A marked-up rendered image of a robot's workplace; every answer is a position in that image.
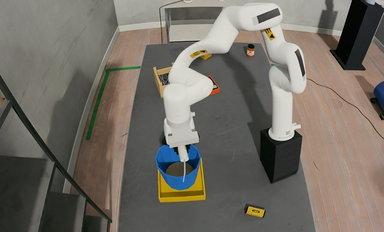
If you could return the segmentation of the yellow pocket level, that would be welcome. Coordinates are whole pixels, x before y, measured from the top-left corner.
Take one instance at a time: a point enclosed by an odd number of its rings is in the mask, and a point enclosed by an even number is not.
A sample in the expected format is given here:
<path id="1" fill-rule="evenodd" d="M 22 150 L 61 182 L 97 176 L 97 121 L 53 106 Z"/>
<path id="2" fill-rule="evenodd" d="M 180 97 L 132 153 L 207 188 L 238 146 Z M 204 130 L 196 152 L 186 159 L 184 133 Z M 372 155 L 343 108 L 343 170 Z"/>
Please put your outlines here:
<path id="1" fill-rule="evenodd" d="M 253 215 L 253 216 L 258 216 L 258 217 L 264 217 L 266 210 L 258 209 L 258 208 L 253 208 L 253 207 L 247 207 L 245 214 Z"/>

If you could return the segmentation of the orange digital multimeter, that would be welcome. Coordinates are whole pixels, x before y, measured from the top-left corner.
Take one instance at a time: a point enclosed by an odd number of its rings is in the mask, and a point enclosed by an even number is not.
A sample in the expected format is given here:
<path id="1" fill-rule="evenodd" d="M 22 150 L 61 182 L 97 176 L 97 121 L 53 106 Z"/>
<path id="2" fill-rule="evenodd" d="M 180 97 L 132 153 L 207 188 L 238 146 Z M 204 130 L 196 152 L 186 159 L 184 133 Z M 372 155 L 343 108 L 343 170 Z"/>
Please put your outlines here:
<path id="1" fill-rule="evenodd" d="M 211 76 L 207 76 L 208 78 L 211 79 L 211 81 L 213 82 L 213 90 L 211 92 L 211 94 L 215 94 L 215 93 L 218 93 L 219 92 L 219 87 L 218 85 L 215 83 L 215 81 L 211 78 Z"/>

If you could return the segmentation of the wooden crate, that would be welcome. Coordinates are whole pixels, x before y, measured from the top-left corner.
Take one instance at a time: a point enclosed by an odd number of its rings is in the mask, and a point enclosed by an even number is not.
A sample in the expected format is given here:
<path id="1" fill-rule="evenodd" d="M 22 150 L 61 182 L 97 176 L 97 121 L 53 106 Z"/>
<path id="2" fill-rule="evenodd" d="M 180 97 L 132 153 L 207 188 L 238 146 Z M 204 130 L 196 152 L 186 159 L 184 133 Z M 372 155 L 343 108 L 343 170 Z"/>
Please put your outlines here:
<path id="1" fill-rule="evenodd" d="M 171 68 L 172 67 L 167 67 L 160 70 L 156 70 L 156 67 L 153 68 L 155 83 L 161 98 L 163 98 L 163 90 L 170 84 L 168 81 L 168 75 Z"/>

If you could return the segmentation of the orange jar with black lid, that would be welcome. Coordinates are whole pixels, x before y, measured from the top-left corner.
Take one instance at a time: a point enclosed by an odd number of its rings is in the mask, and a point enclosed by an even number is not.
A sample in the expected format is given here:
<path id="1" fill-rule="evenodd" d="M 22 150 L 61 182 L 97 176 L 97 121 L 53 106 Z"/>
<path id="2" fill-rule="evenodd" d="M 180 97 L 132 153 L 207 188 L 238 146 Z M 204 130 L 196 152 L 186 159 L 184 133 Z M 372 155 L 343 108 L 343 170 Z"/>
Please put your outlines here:
<path id="1" fill-rule="evenodd" d="M 255 51 L 255 46 L 253 44 L 248 44 L 247 56 L 254 57 L 254 51 Z"/>

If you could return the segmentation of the yellow shallow tray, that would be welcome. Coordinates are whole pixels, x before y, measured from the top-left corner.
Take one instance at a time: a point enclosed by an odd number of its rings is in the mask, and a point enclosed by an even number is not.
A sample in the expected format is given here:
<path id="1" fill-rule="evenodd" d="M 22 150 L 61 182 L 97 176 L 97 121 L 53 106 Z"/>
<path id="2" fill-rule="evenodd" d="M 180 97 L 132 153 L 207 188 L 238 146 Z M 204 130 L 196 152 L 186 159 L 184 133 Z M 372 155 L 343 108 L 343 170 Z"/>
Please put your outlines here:
<path id="1" fill-rule="evenodd" d="M 185 190 L 175 190 L 170 188 L 158 170 L 158 191 L 159 191 L 160 202 L 205 200 L 206 195 L 205 195 L 202 159 L 200 161 L 200 166 L 198 169 L 198 174 L 197 174 L 195 184 Z"/>

